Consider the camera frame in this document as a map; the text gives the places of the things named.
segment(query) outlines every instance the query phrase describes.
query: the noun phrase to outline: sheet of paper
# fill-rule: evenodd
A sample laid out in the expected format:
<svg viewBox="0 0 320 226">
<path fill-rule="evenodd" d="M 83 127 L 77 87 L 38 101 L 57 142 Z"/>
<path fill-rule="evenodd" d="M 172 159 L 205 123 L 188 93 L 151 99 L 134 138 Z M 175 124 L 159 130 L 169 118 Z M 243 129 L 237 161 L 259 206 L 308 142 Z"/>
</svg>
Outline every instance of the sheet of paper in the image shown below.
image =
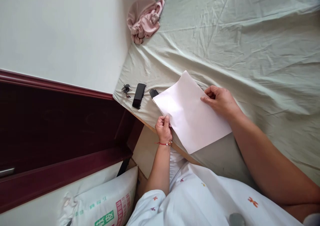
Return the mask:
<svg viewBox="0 0 320 226">
<path fill-rule="evenodd" d="M 200 100 L 207 96 L 184 71 L 179 81 L 153 98 L 189 154 L 231 133 L 226 120 Z"/>
</svg>

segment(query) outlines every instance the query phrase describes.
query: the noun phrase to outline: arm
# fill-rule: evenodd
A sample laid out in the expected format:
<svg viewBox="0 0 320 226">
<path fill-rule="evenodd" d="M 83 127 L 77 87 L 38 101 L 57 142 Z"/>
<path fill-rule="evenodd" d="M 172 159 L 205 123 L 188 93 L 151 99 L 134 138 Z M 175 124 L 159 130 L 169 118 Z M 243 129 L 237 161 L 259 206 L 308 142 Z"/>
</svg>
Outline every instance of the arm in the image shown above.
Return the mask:
<svg viewBox="0 0 320 226">
<path fill-rule="evenodd" d="M 172 140 L 169 128 L 169 117 L 159 117 L 155 126 L 159 136 L 159 142 L 168 143 Z M 145 193 L 160 189 L 165 195 L 169 194 L 170 180 L 170 146 L 159 145 L 153 161 L 152 170 L 147 181 Z"/>
<path fill-rule="evenodd" d="M 209 97 L 201 100 L 228 121 L 253 179 L 268 198 L 279 205 L 320 204 L 320 188 L 244 115 L 227 89 L 211 86 L 205 93 Z"/>
</svg>

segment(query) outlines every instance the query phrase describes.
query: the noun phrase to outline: metal handle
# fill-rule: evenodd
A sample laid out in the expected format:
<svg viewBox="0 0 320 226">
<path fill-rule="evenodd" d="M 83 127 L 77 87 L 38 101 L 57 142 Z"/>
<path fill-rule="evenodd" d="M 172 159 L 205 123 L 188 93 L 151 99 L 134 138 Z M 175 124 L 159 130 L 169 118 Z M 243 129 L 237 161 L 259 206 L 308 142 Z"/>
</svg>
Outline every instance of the metal handle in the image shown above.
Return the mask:
<svg viewBox="0 0 320 226">
<path fill-rule="evenodd" d="M 7 176 L 13 174 L 14 168 L 5 169 L 0 171 L 0 177 Z"/>
</svg>

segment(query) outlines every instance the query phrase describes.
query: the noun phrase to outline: wooden furniture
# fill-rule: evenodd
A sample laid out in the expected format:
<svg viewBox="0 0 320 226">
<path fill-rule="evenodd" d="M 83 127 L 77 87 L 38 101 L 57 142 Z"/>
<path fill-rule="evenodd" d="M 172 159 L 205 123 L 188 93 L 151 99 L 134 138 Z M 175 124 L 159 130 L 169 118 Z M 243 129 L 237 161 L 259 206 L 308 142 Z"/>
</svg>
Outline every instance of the wooden furniture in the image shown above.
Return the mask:
<svg viewBox="0 0 320 226">
<path fill-rule="evenodd" d="M 0 105 L 0 213 L 120 161 L 124 172 L 143 128 L 111 94 L 3 70 Z"/>
</svg>

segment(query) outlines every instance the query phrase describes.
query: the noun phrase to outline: person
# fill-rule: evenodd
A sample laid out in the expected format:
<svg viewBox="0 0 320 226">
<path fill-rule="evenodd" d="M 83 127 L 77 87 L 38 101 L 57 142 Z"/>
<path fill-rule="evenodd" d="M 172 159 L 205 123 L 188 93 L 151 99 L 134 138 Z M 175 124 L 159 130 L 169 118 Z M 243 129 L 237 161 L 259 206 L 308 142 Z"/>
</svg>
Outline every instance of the person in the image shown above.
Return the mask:
<svg viewBox="0 0 320 226">
<path fill-rule="evenodd" d="M 158 146 L 145 194 L 127 225 L 319 225 L 320 188 L 245 116 L 227 89 L 210 86 L 205 93 L 201 100 L 230 124 L 264 195 L 185 162 L 170 148 L 169 117 L 159 117 L 159 141 L 169 145 Z"/>
</svg>

